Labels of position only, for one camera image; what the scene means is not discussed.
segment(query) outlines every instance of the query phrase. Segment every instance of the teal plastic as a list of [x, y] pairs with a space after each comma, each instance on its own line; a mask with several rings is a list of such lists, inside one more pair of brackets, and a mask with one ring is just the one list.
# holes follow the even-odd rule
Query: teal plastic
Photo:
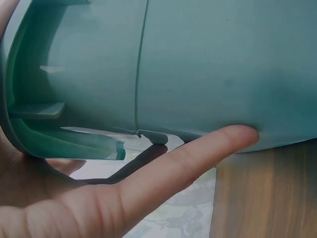
[[124, 159], [130, 135], [231, 124], [260, 132], [247, 151], [293, 144], [317, 137], [316, 47], [315, 0], [20, 0], [0, 122], [41, 158]]

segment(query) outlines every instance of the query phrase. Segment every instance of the hand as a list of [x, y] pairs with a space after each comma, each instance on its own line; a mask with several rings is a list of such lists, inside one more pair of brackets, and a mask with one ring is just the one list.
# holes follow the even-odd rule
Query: hand
[[[0, 37], [17, 3], [0, 0]], [[21, 154], [0, 131], [0, 236], [122, 237], [171, 196], [258, 138], [252, 128], [229, 126], [169, 153], [165, 146], [152, 146], [142, 153], [151, 162], [126, 179], [87, 185], [66, 175], [72, 170], [63, 174], [49, 165], [57, 168], [61, 163]]]

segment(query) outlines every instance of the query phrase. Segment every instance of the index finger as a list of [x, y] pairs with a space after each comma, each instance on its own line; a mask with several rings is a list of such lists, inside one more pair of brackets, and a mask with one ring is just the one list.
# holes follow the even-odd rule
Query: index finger
[[118, 184], [126, 220], [136, 225], [222, 159], [255, 144], [259, 134], [234, 125], [166, 153]]

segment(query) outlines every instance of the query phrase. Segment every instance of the wooden table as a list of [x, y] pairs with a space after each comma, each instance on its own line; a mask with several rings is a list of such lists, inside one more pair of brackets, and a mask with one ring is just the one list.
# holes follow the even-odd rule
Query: wooden table
[[317, 238], [317, 140], [217, 168], [211, 238]]

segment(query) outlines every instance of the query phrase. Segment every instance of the plastic container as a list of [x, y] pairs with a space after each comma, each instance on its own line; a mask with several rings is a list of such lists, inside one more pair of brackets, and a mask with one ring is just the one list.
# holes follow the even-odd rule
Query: plastic container
[[42, 158], [123, 159], [144, 135], [317, 137], [317, 1], [21, 0], [3, 37], [1, 125]]

